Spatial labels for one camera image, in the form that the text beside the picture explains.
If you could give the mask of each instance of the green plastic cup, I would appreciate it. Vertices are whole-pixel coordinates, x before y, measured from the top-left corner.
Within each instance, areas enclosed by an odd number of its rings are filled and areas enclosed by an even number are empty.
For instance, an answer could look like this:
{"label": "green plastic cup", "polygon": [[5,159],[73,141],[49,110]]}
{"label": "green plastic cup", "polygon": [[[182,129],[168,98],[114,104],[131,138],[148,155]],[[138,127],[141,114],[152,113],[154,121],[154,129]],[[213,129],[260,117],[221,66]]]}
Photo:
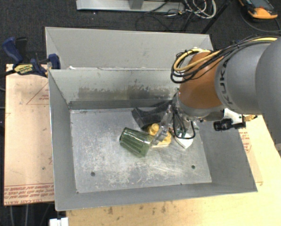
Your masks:
{"label": "green plastic cup", "polygon": [[125,128],[120,136],[120,145],[128,149],[134,155],[145,157],[154,136],[145,132]]}

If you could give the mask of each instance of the yellow object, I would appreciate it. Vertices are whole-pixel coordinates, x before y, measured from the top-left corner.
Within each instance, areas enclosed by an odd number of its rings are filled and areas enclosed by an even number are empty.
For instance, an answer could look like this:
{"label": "yellow object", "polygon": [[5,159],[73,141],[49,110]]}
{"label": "yellow object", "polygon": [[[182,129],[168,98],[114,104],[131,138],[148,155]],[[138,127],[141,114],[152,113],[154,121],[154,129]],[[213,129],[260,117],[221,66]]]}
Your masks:
{"label": "yellow object", "polygon": [[[152,136],[155,136],[156,133],[159,130],[159,125],[157,123],[154,123],[150,126],[148,126],[148,133]],[[163,139],[163,141],[160,141],[157,145],[168,145],[172,141],[172,135],[167,132],[167,136]]]}

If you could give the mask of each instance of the blue clamp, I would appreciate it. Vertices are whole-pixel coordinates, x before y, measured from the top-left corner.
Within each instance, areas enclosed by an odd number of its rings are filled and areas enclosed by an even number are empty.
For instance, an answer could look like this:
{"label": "blue clamp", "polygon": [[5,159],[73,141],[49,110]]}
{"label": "blue clamp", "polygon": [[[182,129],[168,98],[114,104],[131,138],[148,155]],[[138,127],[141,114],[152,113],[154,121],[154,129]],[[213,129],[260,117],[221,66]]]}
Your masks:
{"label": "blue clamp", "polygon": [[[6,39],[2,44],[3,50],[8,56],[14,59],[13,71],[20,75],[36,74],[39,76],[47,77],[47,69],[43,68],[40,63],[34,58],[30,60],[30,63],[23,63],[23,57],[19,50],[16,48],[15,38],[10,37]],[[59,57],[56,54],[50,54],[48,59],[40,62],[50,62],[49,69],[61,69]]]}

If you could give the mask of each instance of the gray carpet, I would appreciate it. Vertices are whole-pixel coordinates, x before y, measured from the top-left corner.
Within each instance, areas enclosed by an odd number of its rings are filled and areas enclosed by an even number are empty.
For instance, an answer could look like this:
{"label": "gray carpet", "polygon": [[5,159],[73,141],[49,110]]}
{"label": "gray carpet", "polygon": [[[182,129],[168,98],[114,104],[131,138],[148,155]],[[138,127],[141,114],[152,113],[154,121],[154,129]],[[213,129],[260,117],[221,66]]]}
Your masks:
{"label": "gray carpet", "polygon": [[[226,0],[215,0],[220,7]],[[269,0],[279,13],[277,19],[281,27],[281,0]],[[77,11],[76,0],[0,0],[0,73],[4,72],[5,64],[13,63],[1,48],[3,41],[11,36],[27,37],[27,50],[34,56],[37,52],[39,59],[45,58],[44,28],[54,27],[80,27],[102,28],[112,30],[140,30],[140,31],[164,31],[165,26],[152,17],[142,17],[137,12],[108,12],[108,11]],[[185,19],[171,22],[172,19],[158,16],[160,21],[170,26],[172,32],[181,32]],[[184,32],[200,33],[209,20],[191,21]],[[271,21],[263,24],[252,24],[260,30],[278,30],[278,24]],[[240,16],[240,5],[233,0],[223,14],[208,30],[214,48],[229,45],[232,41],[243,39],[249,35],[261,33],[247,25]],[[5,79],[0,79],[0,87],[5,88]],[[0,106],[4,106],[5,95],[0,91]],[[4,111],[0,110],[0,126],[4,127]],[[4,138],[0,135],[0,222],[11,225],[9,207],[3,207],[3,149]],[[45,212],[43,225],[46,218],[56,217],[53,205],[35,204],[29,208],[28,225],[38,226]],[[16,225],[24,225],[25,207],[14,207],[13,216]]]}

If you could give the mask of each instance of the gray metal tray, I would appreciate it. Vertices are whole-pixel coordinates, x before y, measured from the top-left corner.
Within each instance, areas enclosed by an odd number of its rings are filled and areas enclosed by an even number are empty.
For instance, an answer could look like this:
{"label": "gray metal tray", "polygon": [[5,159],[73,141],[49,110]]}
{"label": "gray metal tray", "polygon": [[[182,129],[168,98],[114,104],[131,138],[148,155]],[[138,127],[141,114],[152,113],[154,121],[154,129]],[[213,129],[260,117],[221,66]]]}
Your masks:
{"label": "gray metal tray", "polygon": [[[170,52],[179,52],[174,48],[181,44],[211,48],[206,35],[57,28],[46,32],[48,54],[58,53],[62,62],[61,70],[48,75],[57,210],[256,191],[237,130],[215,132],[211,122],[201,123],[191,147],[183,149],[173,141],[166,148],[150,149],[144,158],[119,144],[124,127],[140,130],[131,114],[134,107],[150,109],[176,93],[178,85],[169,79]],[[103,51],[100,38],[106,34],[114,42]],[[169,48],[156,36],[170,41]],[[123,44],[131,46],[127,51],[136,51],[133,60],[138,64],[123,62],[126,53],[118,54]],[[80,46],[80,54],[69,45]],[[164,50],[152,51],[158,45]],[[88,55],[87,64],[84,51],[94,46],[105,57]],[[73,50],[76,60],[68,55]],[[99,61],[122,63],[96,67]]]}

